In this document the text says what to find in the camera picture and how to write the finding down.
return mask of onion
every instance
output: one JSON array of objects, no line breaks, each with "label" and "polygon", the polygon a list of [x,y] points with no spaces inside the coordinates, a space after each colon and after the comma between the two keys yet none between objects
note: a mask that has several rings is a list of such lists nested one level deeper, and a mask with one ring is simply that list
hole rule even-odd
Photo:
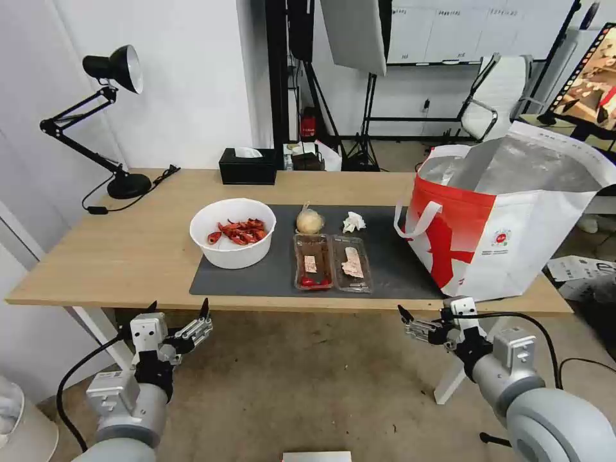
[{"label": "onion", "polygon": [[295,221],[297,230],[302,234],[317,234],[323,225],[325,220],[317,212],[308,208],[308,203],[304,204],[302,211],[297,215]]}]

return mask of floor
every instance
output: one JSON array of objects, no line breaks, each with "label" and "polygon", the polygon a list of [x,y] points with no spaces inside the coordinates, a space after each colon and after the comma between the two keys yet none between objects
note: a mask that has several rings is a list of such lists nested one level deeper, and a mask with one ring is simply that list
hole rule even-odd
[{"label": "floor", "polygon": [[[412,171],[424,158],[419,143],[377,143],[375,149],[381,166],[394,171]],[[587,252],[601,239],[574,231],[567,251]],[[175,312],[169,323],[180,326],[190,316]],[[285,451],[302,450],[351,450],[354,462],[517,460],[511,449],[479,441],[480,431],[506,433],[473,383],[465,381],[446,405],[434,403],[432,391],[452,358],[441,347],[406,338],[394,313],[215,312],[212,319],[211,337],[176,371],[159,461],[276,462]],[[511,324],[536,332],[518,320]],[[614,366],[579,318],[546,319],[545,326],[560,358]],[[537,336],[536,367],[551,383],[545,341]],[[567,390],[612,422],[615,381],[609,371],[575,362],[563,376]],[[96,416],[85,401],[87,384],[67,390],[65,406],[92,442]],[[53,406],[46,412],[60,423]],[[70,461],[78,446],[59,427],[52,460]]]}]

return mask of wooden table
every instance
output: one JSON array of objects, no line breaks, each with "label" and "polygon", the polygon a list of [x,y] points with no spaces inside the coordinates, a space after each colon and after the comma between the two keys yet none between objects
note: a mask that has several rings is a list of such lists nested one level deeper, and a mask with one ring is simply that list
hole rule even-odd
[{"label": "wooden table", "polygon": [[[135,171],[150,178],[160,174],[154,169]],[[401,197],[410,197],[412,181],[411,173],[281,171],[274,186],[225,186],[217,170],[181,170],[130,209],[84,217],[7,301],[71,306],[103,343],[113,338],[116,330],[101,307],[143,308],[154,300],[161,309],[201,307],[203,297],[189,294],[189,288],[202,253],[188,228],[191,218],[205,205],[233,197],[269,204],[395,205]],[[103,200],[103,205],[112,203],[110,198]],[[294,312],[395,311],[401,303],[428,318],[442,307],[439,300],[374,298],[217,295],[209,300],[212,310]],[[525,295],[484,302],[479,309],[537,316],[571,313],[543,275]],[[130,367],[132,354],[126,345],[116,344],[109,352],[122,368]],[[446,391],[452,383],[447,384]]]}]

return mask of table leg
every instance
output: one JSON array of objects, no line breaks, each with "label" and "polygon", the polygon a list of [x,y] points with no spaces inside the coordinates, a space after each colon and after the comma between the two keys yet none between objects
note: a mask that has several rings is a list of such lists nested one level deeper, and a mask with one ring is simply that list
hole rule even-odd
[{"label": "table leg", "polygon": [[[94,337],[102,344],[110,341],[117,335],[115,326],[100,308],[82,308],[74,306],[75,313],[90,329]],[[129,370],[133,354],[124,341],[119,341],[107,348],[107,352],[122,370]]]},{"label": "table leg", "polygon": [[[481,323],[481,326],[488,334],[488,340],[492,341],[494,335],[505,328],[507,318],[488,318]],[[465,379],[464,364],[457,357],[445,372],[445,375],[434,389],[434,399],[437,404],[445,404],[454,394],[454,391]]]}]

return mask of chair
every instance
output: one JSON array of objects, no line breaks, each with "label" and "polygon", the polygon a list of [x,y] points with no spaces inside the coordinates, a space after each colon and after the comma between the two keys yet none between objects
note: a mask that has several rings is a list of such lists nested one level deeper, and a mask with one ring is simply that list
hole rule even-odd
[{"label": "chair", "polygon": [[481,59],[481,68],[458,115],[462,128],[478,142],[500,138],[511,126],[511,112],[530,81],[530,56]]}]

